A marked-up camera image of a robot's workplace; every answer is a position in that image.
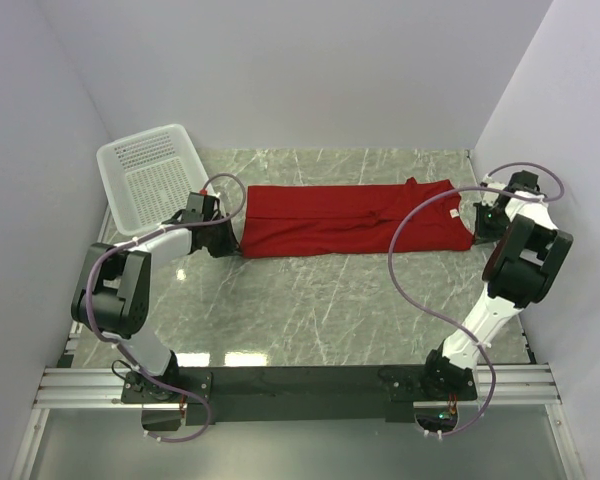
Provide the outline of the red t shirt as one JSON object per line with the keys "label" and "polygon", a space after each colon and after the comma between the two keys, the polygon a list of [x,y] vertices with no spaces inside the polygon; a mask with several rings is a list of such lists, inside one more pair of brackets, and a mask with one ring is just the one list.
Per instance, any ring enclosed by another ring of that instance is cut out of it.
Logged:
{"label": "red t shirt", "polygon": [[[386,253],[415,207],[452,188],[448,180],[413,177],[392,185],[250,186],[242,253],[251,259]],[[460,200],[455,193],[416,213],[394,251],[470,249],[473,234],[460,218]]]}

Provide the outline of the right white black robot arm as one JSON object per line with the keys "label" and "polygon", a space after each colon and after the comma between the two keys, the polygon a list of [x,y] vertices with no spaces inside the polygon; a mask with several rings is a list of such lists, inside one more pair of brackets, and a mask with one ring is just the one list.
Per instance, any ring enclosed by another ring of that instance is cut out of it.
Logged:
{"label": "right white black robot arm", "polygon": [[480,350],[530,304],[552,287],[573,244],[573,236],[551,220],[538,175],[526,170],[508,183],[487,178],[488,189],[476,202],[474,242],[495,248],[482,273],[483,289],[462,325],[426,358],[419,374],[424,395],[440,399],[472,388]]}

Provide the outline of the white plastic perforated basket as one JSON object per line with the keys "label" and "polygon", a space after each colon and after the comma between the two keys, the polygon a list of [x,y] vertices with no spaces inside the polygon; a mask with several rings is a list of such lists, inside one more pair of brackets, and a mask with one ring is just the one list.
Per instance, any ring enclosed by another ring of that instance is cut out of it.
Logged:
{"label": "white plastic perforated basket", "polygon": [[209,176],[179,124],[130,135],[101,146],[96,161],[119,233],[139,236],[186,206]]}

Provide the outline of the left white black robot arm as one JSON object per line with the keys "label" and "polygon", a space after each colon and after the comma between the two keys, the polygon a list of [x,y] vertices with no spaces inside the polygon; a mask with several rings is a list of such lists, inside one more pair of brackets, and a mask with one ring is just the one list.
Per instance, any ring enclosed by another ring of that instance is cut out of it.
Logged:
{"label": "left white black robot arm", "polygon": [[240,253],[231,217],[205,190],[191,192],[184,208],[137,240],[92,244],[71,302],[72,319],[123,353],[159,402],[177,395],[180,378],[175,353],[146,324],[151,274],[202,249],[214,258]]}

